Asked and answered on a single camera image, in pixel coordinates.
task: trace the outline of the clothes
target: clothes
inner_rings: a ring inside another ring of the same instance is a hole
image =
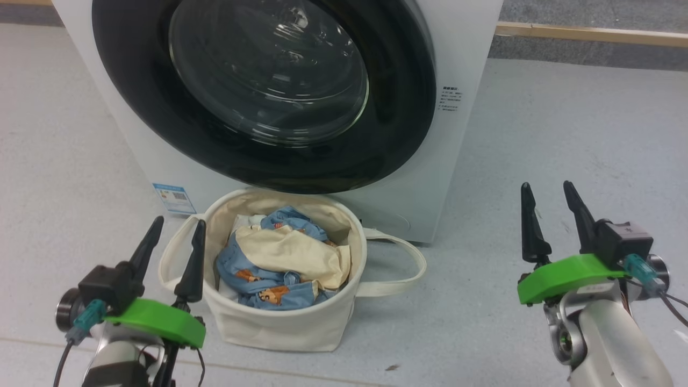
[[[281,311],[305,308],[332,297],[348,278],[349,247],[326,244],[325,230],[293,207],[260,220],[261,229],[255,216],[239,217],[215,266],[222,282],[238,292],[240,304]]]
[[[240,227],[236,235],[248,260],[262,269],[294,271],[321,289],[339,289],[349,277],[349,246],[330,242],[325,230],[294,207],[265,217],[260,231]]]
[[[252,229],[260,230],[260,222],[265,218],[265,215],[237,215],[237,217],[234,219],[234,224],[232,225],[232,233],[240,227],[250,227]]]
[[[274,230],[283,226],[289,226],[311,238],[321,242],[327,242],[327,233],[317,224],[313,224],[310,218],[298,212],[294,207],[282,207],[260,221],[261,229]]]
[[[260,309],[288,311],[315,303],[319,294],[317,283],[301,282],[298,273],[260,269],[239,248],[233,233],[228,246],[217,259],[222,280],[239,293],[238,302]]]

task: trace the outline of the sticker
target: sticker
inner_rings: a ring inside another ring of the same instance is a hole
[[[461,102],[461,95],[458,87],[443,86],[440,92],[440,102],[437,104],[437,110],[443,112],[457,112],[459,110],[459,102]]]
[[[153,187],[155,187],[155,191],[158,193],[167,211],[176,213],[196,213],[183,187],[155,183],[153,183]]]
[[[614,287],[613,282],[606,282],[604,284],[594,284],[583,286],[578,289],[578,294],[588,294],[588,293],[602,293],[604,291],[609,291]]]

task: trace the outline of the wooden baseboard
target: wooden baseboard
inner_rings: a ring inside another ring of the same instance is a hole
[[[659,31],[616,30],[612,28],[566,27],[533,23],[500,21],[495,29],[497,36],[529,36],[534,38],[571,39],[576,41],[603,41],[663,45],[688,48],[688,34]]]

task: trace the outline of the washing machine door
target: washing machine door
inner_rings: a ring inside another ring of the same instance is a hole
[[[122,97],[188,157],[299,194],[380,180],[435,111],[428,40],[402,1],[94,0]]]

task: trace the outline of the front-loading washing machine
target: front-loading washing machine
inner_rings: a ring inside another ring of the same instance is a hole
[[[169,211],[254,185],[430,242],[502,0],[54,5]]]

